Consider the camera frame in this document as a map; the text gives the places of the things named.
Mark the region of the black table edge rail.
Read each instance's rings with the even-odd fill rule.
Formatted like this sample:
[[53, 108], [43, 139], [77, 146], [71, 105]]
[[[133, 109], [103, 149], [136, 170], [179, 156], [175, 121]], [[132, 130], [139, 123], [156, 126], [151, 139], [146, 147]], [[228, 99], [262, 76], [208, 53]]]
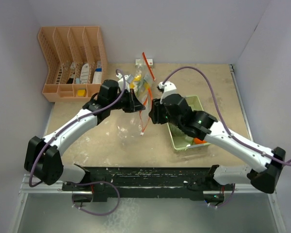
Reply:
[[190, 199], [224, 201], [223, 194], [234, 190], [219, 185], [210, 176], [210, 167], [86, 167], [90, 173], [85, 186], [64, 182], [62, 189], [74, 195], [93, 195], [93, 202], [108, 198]]

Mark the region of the clear zip bag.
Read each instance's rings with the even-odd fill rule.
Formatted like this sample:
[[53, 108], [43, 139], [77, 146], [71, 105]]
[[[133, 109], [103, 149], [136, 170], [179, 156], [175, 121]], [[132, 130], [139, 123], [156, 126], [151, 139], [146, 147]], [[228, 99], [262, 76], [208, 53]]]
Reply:
[[134, 90], [140, 102], [145, 101], [149, 90], [156, 80], [152, 70], [153, 64], [153, 59], [147, 58], [144, 52], [142, 52], [141, 58], [135, 60], [136, 70], [133, 75], [134, 79], [129, 86]]
[[145, 131], [150, 122], [148, 116], [152, 108], [152, 91], [148, 89], [139, 96], [139, 100], [144, 105], [145, 109], [135, 113], [120, 112], [120, 117], [117, 120], [117, 135], [123, 145], [130, 145], [136, 141], [145, 139]]

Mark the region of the white remote in organizer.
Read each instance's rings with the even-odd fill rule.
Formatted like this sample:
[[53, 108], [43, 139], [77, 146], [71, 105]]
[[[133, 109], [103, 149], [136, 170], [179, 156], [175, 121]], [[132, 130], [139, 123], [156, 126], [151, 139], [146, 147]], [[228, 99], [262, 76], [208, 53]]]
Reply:
[[89, 72], [90, 72], [90, 66], [88, 63], [85, 63], [81, 68], [81, 74], [80, 74], [81, 84], [88, 83]]

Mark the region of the small green white box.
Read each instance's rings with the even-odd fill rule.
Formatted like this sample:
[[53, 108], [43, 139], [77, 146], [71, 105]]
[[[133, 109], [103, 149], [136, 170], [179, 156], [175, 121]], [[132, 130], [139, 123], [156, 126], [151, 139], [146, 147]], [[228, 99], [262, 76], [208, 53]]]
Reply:
[[[150, 58], [150, 59], [146, 59], [146, 60], [147, 60], [147, 64], [149, 65], [149, 67], [153, 68], [153, 65], [154, 65], [153, 59]], [[141, 58], [135, 59], [135, 66], [136, 67], [141, 66], [143, 63], [145, 63], [145, 62], [141, 61]]]

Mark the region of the yellow item in organizer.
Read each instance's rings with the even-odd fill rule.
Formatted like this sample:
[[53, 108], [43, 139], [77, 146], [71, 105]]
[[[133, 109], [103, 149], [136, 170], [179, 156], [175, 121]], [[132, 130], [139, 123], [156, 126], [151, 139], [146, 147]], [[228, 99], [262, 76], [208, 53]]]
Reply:
[[86, 96], [86, 90], [85, 89], [79, 89], [77, 91], [77, 97], [85, 97]]

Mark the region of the netted green melon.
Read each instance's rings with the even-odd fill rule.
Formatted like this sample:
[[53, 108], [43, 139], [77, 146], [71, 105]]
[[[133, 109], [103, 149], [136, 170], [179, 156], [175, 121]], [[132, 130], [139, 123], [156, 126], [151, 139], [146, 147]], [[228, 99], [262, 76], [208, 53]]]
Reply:
[[173, 137], [184, 136], [184, 132], [182, 130], [180, 130], [177, 126], [169, 123], [169, 128], [170, 128], [170, 132], [171, 132]]

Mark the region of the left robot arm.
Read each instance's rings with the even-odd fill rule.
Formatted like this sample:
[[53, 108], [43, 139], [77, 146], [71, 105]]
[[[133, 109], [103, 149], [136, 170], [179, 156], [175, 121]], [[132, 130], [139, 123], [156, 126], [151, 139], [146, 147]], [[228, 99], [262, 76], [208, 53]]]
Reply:
[[31, 138], [28, 143], [24, 168], [30, 173], [30, 187], [37, 177], [41, 183], [52, 185], [57, 181], [73, 183], [79, 190], [90, 185], [90, 172], [79, 165], [64, 165], [61, 156], [84, 133], [99, 125], [112, 110], [125, 113], [143, 111], [145, 106], [133, 89], [122, 81], [106, 80], [82, 109], [65, 125], [53, 133]]

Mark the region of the yellow banana bunch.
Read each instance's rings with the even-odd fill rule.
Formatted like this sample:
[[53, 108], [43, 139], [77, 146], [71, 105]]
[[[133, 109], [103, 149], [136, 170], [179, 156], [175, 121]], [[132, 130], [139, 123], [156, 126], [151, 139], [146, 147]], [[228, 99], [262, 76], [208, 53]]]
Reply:
[[136, 97], [142, 98], [146, 94], [147, 90], [150, 88], [151, 84], [152, 78], [150, 77], [150, 75], [137, 75], [132, 82], [132, 88]]

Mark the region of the white blue box organizer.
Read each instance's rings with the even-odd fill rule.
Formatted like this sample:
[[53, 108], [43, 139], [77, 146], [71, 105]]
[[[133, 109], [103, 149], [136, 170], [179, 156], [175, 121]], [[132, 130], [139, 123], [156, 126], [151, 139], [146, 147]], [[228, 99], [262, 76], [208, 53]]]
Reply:
[[97, 67], [94, 71], [92, 84], [101, 84], [102, 81], [102, 63], [97, 61]]

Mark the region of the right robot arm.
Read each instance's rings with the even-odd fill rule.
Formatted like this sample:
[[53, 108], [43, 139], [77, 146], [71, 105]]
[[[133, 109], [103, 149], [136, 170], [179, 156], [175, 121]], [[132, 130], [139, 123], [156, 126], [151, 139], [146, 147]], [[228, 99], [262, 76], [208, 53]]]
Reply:
[[149, 116], [154, 124], [170, 123], [188, 137], [205, 140], [245, 162], [244, 166], [212, 166], [206, 178], [209, 189], [217, 190], [230, 183], [249, 183], [261, 192], [274, 193], [286, 155], [282, 148], [264, 147], [225, 129], [216, 117], [192, 110], [179, 94], [164, 100], [153, 99]]

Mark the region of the orange fruit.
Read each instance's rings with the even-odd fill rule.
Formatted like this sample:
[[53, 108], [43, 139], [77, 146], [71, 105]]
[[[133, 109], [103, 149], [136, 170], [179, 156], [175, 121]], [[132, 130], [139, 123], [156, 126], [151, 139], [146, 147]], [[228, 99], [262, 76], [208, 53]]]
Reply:
[[194, 143], [196, 145], [199, 145], [199, 144], [205, 144], [205, 143], [207, 143], [207, 141], [201, 140], [201, 139], [198, 139], [198, 138], [194, 138]]

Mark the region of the peach desk organizer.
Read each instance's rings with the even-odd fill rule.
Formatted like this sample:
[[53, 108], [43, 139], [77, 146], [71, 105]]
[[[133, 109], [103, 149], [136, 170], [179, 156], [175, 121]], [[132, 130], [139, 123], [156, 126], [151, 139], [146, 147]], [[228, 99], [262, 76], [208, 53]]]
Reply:
[[[99, 26], [41, 27], [38, 41], [48, 65], [43, 95], [49, 102], [88, 101], [107, 76], [108, 60]], [[97, 61], [102, 63], [101, 84], [92, 84]], [[90, 66], [88, 83], [80, 83], [82, 66]], [[77, 97], [79, 89], [85, 97]]]

